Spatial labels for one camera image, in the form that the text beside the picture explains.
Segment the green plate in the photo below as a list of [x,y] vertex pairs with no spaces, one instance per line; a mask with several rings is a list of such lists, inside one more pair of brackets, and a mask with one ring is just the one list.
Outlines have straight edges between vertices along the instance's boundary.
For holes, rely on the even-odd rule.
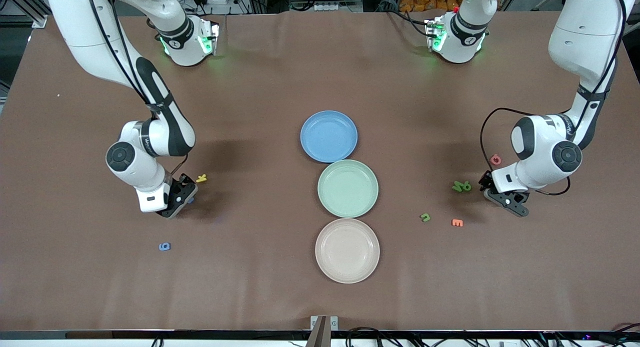
[[339,160],[320,174],[318,197],[324,208],[338,217],[360,217],[376,204],[378,179],[362,162]]

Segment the brown tablecloth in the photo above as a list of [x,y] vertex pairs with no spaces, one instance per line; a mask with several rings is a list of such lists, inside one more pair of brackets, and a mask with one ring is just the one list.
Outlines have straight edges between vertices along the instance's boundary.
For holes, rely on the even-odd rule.
[[[146,107],[84,72],[50,21],[34,31],[0,117],[0,329],[304,329],[325,314],[343,329],[637,320],[640,89],[624,51],[569,193],[533,194],[530,216],[517,218],[475,184],[491,110],[557,113],[573,101],[578,77],[547,53],[557,16],[498,13],[463,65],[430,55],[386,14],[231,16],[224,56],[193,67],[163,55],[142,17],[125,18],[195,128],[181,172],[208,176],[174,220],[141,213],[105,165],[121,126],[146,119]],[[354,285],[324,276],[314,256],[336,217],[316,194],[326,165],[306,156],[299,133],[321,110],[355,121],[350,157],[380,185],[359,219],[381,258]],[[498,113],[487,125],[487,152],[503,163],[516,158],[518,119]],[[178,161],[162,159],[169,170]],[[455,180],[473,190],[453,191]],[[172,249],[158,251],[162,242]]]

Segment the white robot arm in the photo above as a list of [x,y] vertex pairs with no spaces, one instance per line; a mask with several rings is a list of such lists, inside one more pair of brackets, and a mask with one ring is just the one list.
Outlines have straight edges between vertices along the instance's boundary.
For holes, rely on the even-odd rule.
[[[548,50],[553,62],[580,77],[569,110],[520,119],[511,132],[519,161],[480,180],[485,197],[519,217],[530,190],[539,190],[573,174],[583,162],[583,149],[610,91],[624,23],[635,0],[566,0]],[[457,13],[432,21],[427,33],[435,53],[453,63],[471,60],[480,50],[496,0],[464,0]]]
[[114,0],[48,0],[64,41],[88,73],[135,90],[151,118],[130,121],[106,155],[112,173],[137,192],[142,212],[172,218],[198,188],[184,174],[174,180],[158,156],[186,156],[195,144],[191,124],[154,65],[130,44]]
[[164,52],[180,66],[193,66],[215,55],[220,32],[216,23],[187,16],[178,0],[118,0],[142,11],[160,35]]

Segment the metal bracket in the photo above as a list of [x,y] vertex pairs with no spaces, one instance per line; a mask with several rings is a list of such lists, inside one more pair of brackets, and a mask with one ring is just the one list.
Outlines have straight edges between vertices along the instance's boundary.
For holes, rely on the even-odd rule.
[[327,315],[317,315],[311,335],[306,340],[306,347],[331,347],[331,321]]
[[10,0],[26,17],[33,21],[32,28],[44,28],[51,8],[44,0]]
[[[309,327],[310,330],[314,329],[314,326],[316,325],[317,320],[318,320],[317,315],[311,316],[311,327]],[[339,331],[337,315],[332,315],[329,319],[329,322],[331,322],[331,331]]]

